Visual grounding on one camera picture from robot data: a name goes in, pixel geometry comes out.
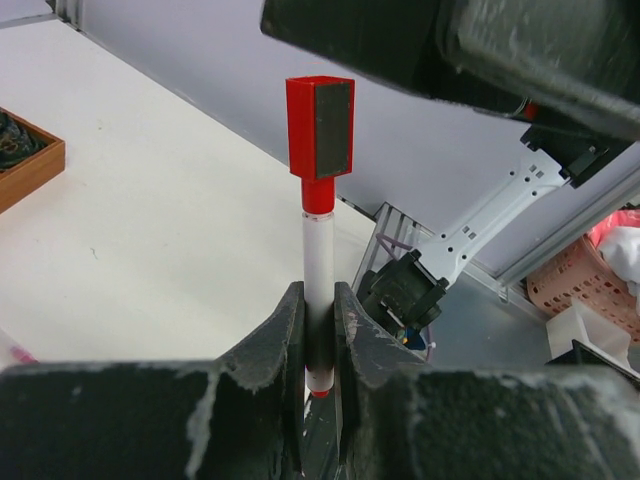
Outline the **thin white pen red end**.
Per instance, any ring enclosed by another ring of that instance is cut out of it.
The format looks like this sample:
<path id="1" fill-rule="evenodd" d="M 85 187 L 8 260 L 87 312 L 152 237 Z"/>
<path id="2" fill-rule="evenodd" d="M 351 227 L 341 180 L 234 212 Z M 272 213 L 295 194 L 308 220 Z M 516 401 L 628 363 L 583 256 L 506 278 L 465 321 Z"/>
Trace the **thin white pen red end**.
<path id="1" fill-rule="evenodd" d="M 305 383 L 314 397 L 334 385 L 334 214 L 302 214 Z"/>

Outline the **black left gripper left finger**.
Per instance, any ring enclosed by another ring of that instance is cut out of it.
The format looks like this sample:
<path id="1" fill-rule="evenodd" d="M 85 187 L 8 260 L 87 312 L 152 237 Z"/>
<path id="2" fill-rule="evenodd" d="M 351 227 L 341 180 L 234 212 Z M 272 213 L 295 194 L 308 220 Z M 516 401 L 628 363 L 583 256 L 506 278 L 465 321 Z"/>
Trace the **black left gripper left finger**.
<path id="1" fill-rule="evenodd" d="M 302 470 L 303 286 L 211 360 L 1 374 L 5 479 L 291 479 Z"/>

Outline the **small red pen cap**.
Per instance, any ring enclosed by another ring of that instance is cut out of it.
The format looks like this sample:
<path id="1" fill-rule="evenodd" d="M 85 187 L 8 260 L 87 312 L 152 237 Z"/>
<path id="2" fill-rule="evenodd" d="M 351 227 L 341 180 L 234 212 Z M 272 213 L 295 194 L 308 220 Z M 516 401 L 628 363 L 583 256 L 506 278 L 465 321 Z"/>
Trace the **small red pen cap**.
<path id="1" fill-rule="evenodd" d="M 353 168 L 355 81 L 333 76 L 285 80 L 290 173 L 300 179 L 302 209 L 334 210 L 335 179 Z"/>

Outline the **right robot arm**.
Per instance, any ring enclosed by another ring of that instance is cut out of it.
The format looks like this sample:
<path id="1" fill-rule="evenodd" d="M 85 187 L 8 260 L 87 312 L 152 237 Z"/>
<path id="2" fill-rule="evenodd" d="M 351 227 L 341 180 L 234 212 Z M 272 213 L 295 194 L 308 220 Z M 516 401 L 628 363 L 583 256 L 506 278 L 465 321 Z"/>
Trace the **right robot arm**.
<path id="1" fill-rule="evenodd" d="M 635 1 L 268 1 L 260 28 L 393 90 L 525 126 L 522 160 L 423 247 L 443 287 L 536 201 L 639 142 Z"/>

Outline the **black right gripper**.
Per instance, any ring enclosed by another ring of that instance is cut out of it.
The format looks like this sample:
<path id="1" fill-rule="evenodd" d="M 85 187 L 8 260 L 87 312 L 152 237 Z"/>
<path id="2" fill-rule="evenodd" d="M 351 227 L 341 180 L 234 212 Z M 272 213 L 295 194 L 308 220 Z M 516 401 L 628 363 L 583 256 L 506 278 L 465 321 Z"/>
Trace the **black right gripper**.
<path id="1" fill-rule="evenodd" d="M 639 137 L 635 1 L 267 1 L 260 29 L 415 96 Z"/>

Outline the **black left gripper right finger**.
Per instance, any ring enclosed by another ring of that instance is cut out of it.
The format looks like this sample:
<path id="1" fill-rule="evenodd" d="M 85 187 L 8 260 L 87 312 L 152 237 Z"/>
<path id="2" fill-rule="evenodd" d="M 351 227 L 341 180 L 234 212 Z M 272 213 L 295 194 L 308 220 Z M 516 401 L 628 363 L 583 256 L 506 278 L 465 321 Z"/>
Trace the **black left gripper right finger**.
<path id="1" fill-rule="evenodd" d="M 338 458 L 351 479 L 635 479 L 639 397 L 604 366 L 434 369 L 335 286 Z"/>

